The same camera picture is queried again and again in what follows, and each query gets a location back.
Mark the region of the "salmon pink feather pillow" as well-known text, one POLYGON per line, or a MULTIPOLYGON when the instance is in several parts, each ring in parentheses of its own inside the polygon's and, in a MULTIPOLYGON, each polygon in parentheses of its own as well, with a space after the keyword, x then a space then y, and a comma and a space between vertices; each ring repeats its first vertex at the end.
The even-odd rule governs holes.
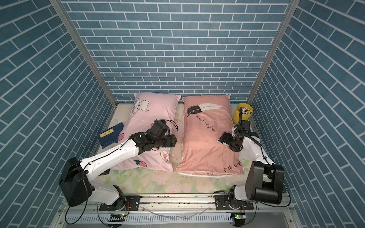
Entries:
POLYGON ((188 96, 182 100, 182 161, 177 171, 190 176, 242 175, 239 154, 219 142, 223 133, 231 133, 233 128, 230 95, 188 96))

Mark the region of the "light pink cartoon pillow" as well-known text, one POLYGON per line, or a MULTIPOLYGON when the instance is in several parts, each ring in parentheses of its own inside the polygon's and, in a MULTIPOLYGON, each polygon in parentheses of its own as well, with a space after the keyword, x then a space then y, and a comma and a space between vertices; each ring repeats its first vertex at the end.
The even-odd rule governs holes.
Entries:
MULTIPOLYGON (((174 120, 180 95, 139 93, 135 94, 135 101, 129 113, 127 123, 120 132, 115 145, 124 143, 129 137, 138 132, 147 131, 156 119, 174 120)), ((169 161, 169 148, 159 148, 141 155, 129 158, 113 167, 112 170, 130 170, 138 167, 166 171, 171 173, 173 166, 169 161)))

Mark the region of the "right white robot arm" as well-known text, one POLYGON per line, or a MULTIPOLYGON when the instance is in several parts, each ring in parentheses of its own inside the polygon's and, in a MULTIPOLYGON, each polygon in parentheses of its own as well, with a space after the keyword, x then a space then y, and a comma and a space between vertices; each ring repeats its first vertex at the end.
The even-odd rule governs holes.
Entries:
POLYGON ((246 181, 241 186, 232 186, 229 202, 259 201, 279 205, 284 187, 284 168, 274 163, 263 148, 259 135, 245 127, 236 126, 232 133, 224 132, 218 140, 249 162, 246 181))

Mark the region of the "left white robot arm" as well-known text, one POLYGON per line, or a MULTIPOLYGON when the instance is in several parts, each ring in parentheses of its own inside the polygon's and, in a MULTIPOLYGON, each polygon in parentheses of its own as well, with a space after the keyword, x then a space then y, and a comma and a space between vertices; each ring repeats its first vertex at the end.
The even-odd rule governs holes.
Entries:
POLYGON ((122 190, 94 183, 94 179, 113 166, 154 148, 175 147, 177 138, 170 133, 167 120, 155 120, 145 132, 131 135, 121 145, 115 146, 98 155, 78 160, 69 159, 63 168, 59 186, 68 206, 96 202, 113 206, 116 211, 126 204, 122 190))

